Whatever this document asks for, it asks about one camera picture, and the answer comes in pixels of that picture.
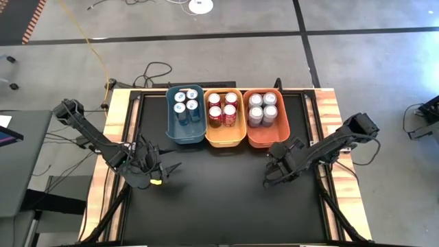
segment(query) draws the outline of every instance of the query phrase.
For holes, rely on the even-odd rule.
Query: blue bin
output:
[[[176,101],[174,96],[182,89],[195,89],[198,92],[198,107],[200,108],[201,120],[197,123],[189,122],[185,126],[178,123],[174,112]],[[167,99],[167,132],[166,135],[178,144],[199,143],[206,134],[206,105],[204,104],[204,92],[201,86],[173,86],[166,92]]]

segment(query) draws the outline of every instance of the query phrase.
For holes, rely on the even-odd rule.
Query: can lid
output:
[[[211,95],[209,95],[209,102],[212,104],[216,104],[216,103],[220,102],[220,100],[221,100],[221,97],[217,93],[212,93]]]
[[[236,108],[232,105],[227,105],[224,107],[224,113],[226,115],[233,115],[236,113]]]
[[[252,117],[260,118],[262,117],[262,114],[262,108],[259,106],[250,109],[250,115],[252,115]]]
[[[186,94],[189,99],[195,99],[198,96],[198,92],[195,89],[189,89]]]
[[[221,115],[221,108],[218,106],[212,106],[209,109],[209,115],[212,117],[219,117]]]
[[[174,106],[174,111],[176,111],[176,113],[182,113],[186,110],[186,106],[183,103],[177,103]]]
[[[252,96],[250,97],[250,101],[251,101],[253,104],[260,104],[260,103],[262,102],[262,97],[261,97],[260,94],[255,93],[254,95],[252,95]]]
[[[268,117],[276,117],[277,116],[277,108],[275,106],[266,106],[263,109],[263,112]]]
[[[226,94],[226,101],[233,103],[236,102],[238,100],[238,96],[236,95],[236,93],[228,93]]]
[[[178,92],[178,93],[176,93],[176,95],[174,96],[174,99],[175,99],[176,101],[178,101],[178,102],[181,102],[181,101],[185,100],[185,98],[186,98],[186,95],[185,95],[185,93],[182,93],[182,92]]]
[[[277,98],[276,95],[274,93],[266,93],[264,96],[264,101],[269,102],[269,103],[274,103]]]
[[[189,110],[194,110],[198,107],[198,102],[196,100],[191,99],[186,103],[186,107]]]

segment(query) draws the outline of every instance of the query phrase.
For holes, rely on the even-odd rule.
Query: yellow cable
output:
[[[93,46],[90,43],[90,41],[88,41],[87,35],[85,34],[84,30],[81,28],[80,24],[78,23],[78,21],[76,20],[74,15],[67,8],[67,6],[64,3],[64,1],[63,0],[58,0],[58,2],[60,3],[61,8],[67,13],[67,15],[69,15],[69,18],[73,22],[73,24],[75,24],[76,27],[79,29],[79,31],[81,32],[81,34],[85,38],[85,41],[87,42],[88,47],[90,47],[90,50],[97,56],[97,58],[99,58],[99,61],[101,62],[102,68],[104,69],[105,79],[106,79],[106,83],[107,83],[107,87],[106,87],[106,90],[105,90],[104,102],[103,102],[103,104],[106,104],[107,98],[108,98],[108,90],[110,88],[110,82],[108,81],[110,79],[110,76],[108,76],[108,71],[107,71],[107,68],[106,68],[106,66],[104,64],[104,61],[102,60],[101,56],[96,52],[96,50],[93,48]]]

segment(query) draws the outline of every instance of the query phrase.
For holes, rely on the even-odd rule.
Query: soda can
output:
[[[212,128],[218,128],[222,125],[221,108],[212,106],[209,109],[209,124]]]
[[[250,96],[250,99],[248,99],[248,106],[250,108],[255,107],[255,106],[259,106],[262,107],[262,96],[258,93],[253,93]]]
[[[174,106],[174,112],[180,125],[187,125],[189,118],[187,117],[186,106],[183,103],[177,103]]]
[[[228,93],[226,94],[226,105],[232,105],[235,108],[238,108],[238,96],[236,93]]]
[[[196,100],[189,100],[186,103],[187,112],[189,113],[189,118],[193,123],[201,120],[200,108],[198,107],[198,102]]]
[[[186,98],[187,98],[188,100],[191,100],[191,99],[197,99],[197,97],[198,97],[198,92],[197,92],[195,89],[189,89],[189,90],[186,92]]]
[[[209,95],[209,108],[214,106],[221,107],[221,97],[217,93]]]
[[[263,105],[269,106],[269,105],[276,105],[277,97],[274,93],[266,93],[263,96]]]
[[[250,127],[259,127],[263,118],[263,110],[259,106],[252,107],[248,112],[248,125]]]
[[[184,103],[186,100],[186,95],[183,92],[178,92],[174,95],[174,99],[177,103]]]
[[[232,105],[225,106],[222,119],[224,122],[224,126],[226,127],[234,126],[236,122],[236,108]]]
[[[270,127],[277,117],[277,108],[275,106],[266,106],[263,109],[262,126]]]

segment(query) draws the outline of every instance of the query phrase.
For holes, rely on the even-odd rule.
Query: concrete floor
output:
[[[213,11],[189,16],[178,5],[156,0],[126,6],[108,1],[86,11],[92,1],[65,0],[86,33],[93,38],[215,32],[298,30],[290,0],[214,0]],[[439,26],[439,3],[424,1],[300,1],[307,30]],[[81,38],[57,1],[48,1],[32,40]],[[439,32],[310,36],[322,87],[335,88],[343,118],[367,112],[379,125],[383,147],[375,162],[357,167],[363,203],[375,241],[388,244],[437,246],[439,242],[439,154],[430,138],[410,141],[401,130],[410,104],[439,94]],[[110,76],[131,82],[147,63],[172,65],[157,82],[235,80],[237,86],[272,86],[276,77],[288,87],[311,87],[300,37],[175,40],[94,45]],[[104,74],[86,45],[0,47],[19,61],[0,61],[0,75],[21,86],[0,85],[2,109],[52,109],[63,98],[76,98],[87,109],[99,106]],[[98,128],[101,113],[90,115]],[[422,124],[413,116],[408,128]],[[61,127],[52,121],[51,130]],[[75,137],[66,129],[58,134]],[[353,152],[367,161],[374,145]],[[30,187],[44,189],[48,175],[59,176],[85,152],[71,145],[47,144]],[[91,175],[90,158],[73,175]],[[73,243],[78,233],[45,235],[39,246]]]

